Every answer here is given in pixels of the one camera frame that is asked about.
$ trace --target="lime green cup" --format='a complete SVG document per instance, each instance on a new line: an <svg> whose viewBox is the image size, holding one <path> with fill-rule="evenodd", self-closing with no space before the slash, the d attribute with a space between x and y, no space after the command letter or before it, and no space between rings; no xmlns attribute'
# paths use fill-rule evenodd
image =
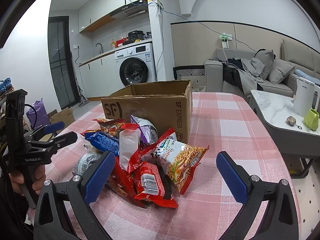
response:
<svg viewBox="0 0 320 240"><path fill-rule="evenodd" d="M313 131L317 130L319 126L319 113L314 109L310 109L304 117L304 124Z"/></svg>

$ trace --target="washing machine door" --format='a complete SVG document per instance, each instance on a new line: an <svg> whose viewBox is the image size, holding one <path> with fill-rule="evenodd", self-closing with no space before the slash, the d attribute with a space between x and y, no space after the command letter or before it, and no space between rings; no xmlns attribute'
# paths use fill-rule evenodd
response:
<svg viewBox="0 0 320 240"><path fill-rule="evenodd" d="M149 70L144 61L130 57L124 60L120 66L120 79L125 86L140 84L148 81Z"/></svg>

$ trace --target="kettle handle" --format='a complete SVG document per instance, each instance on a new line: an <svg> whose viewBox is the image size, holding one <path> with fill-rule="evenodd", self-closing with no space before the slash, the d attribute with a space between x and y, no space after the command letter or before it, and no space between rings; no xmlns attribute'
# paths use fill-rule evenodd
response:
<svg viewBox="0 0 320 240"><path fill-rule="evenodd" d="M317 102L316 102L316 105L315 105L315 110L317 111L318 110L318 105L319 105L319 99L320 99L320 87L318 87L317 85L314 86L313 94L315 94L315 92L318 93Z"/></svg>

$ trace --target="white wall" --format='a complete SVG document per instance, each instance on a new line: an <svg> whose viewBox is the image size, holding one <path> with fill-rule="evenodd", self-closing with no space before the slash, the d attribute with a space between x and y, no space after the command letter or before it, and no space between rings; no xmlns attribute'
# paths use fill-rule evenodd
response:
<svg viewBox="0 0 320 240"><path fill-rule="evenodd" d="M126 20L114 20L111 23L108 23L107 25L104 25L103 27L94 31L92 33L92 40L95 55L99 55L101 50L100 45L95 47L97 43L101 43L104 52L106 52L111 50L111 40L116 42L122 37L127 37L128 33L132 31L143 31L144 33L151 31L148 13L144 13Z"/></svg>
<svg viewBox="0 0 320 240"><path fill-rule="evenodd" d="M51 10L49 12L49 17L55 16L69 16L69 40L73 61L75 61L78 57L78 49L73 49L73 45L79 45L79 59L77 60L77 63L88 60L89 58L95 56L92 33L79 33L78 10ZM77 82L83 90L83 95L86 97L80 75L80 68L76 63L73 63L73 65L75 68Z"/></svg>
<svg viewBox="0 0 320 240"><path fill-rule="evenodd" d="M163 4L164 10L181 15L179 0L159 1ZM175 65L170 24L180 21L180 17L167 14L165 12L163 12L162 15L159 15L158 9L153 12L154 8L154 4L151 3L149 5L149 17L151 22L152 43L156 65L159 61L157 67L158 80L174 80L172 68Z"/></svg>
<svg viewBox="0 0 320 240"><path fill-rule="evenodd" d="M284 33L320 51L320 32L295 0L180 0L180 5L189 20L252 24Z"/></svg>
<svg viewBox="0 0 320 240"><path fill-rule="evenodd" d="M15 90L28 92L26 103L43 98L47 112L61 111L48 56L48 16L51 0L36 0L0 49L0 79L11 78Z"/></svg>

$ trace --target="purple bag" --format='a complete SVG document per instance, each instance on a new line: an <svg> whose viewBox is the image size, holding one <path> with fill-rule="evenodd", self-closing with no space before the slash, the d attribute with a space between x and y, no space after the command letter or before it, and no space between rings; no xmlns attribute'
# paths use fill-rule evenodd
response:
<svg viewBox="0 0 320 240"><path fill-rule="evenodd" d="M32 104L32 106L35 108L35 110L37 111L37 123L36 125L34 125L35 120L36 120L36 114L35 111L33 111L33 109L30 107L29 110L27 111L26 115L30 121L31 127L38 127L39 125L49 125L50 120L47 114L47 111L45 110L44 107L44 103L42 101L36 101L34 104Z"/></svg>

